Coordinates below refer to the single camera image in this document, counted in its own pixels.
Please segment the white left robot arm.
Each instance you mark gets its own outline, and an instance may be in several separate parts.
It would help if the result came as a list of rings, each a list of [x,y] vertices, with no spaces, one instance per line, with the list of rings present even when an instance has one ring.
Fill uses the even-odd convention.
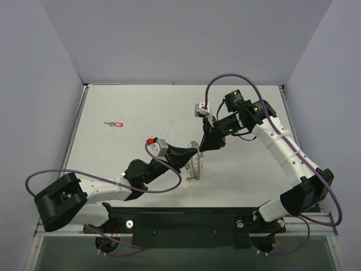
[[[182,183],[181,168],[197,154],[196,148],[179,148],[163,139],[150,138],[145,150],[152,158],[130,162],[119,178],[112,180],[89,173],[64,169],[64,175],[34,195],[41,222],[46,232],[59,230],[72,221],[90,224],[108,233],[116,226],[110,200],[131,201],[143,194],[163,194]],[[167,171],[178,177],[176,185],[163,190],[150,190],[148,184]]]

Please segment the steel keyring disc with rings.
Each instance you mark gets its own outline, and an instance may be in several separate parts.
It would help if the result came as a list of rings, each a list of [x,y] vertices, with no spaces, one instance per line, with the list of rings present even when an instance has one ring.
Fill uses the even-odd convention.
[[[196,148],[197,153],[189,160],[186,164],[186,169],[189,172],[189,177],[192,177],[193,180],[199,180],[201,178],[202,171],[202,161],[204,157],[203,153],[199,151],[199,144],[196,141],[191,141],[188,145],[190,148]]]

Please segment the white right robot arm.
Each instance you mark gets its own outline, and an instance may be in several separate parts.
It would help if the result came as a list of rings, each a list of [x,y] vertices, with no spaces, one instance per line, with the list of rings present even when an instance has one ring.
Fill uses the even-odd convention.
[[[195,105],[195,116],[203,119],[200,152],[219,150],[225,147],[226,136],[247,129],[269,150],[291,186],[256,209],[252,216],[255,229],[264,231],[286,215],[299,216],[326,198],[333,173],[320,169],[304,154],[267,101],[244,100],[241,92],[235,90],[224,97],[223,103],[230,115],[222,119],[212,115],[209,104]]]

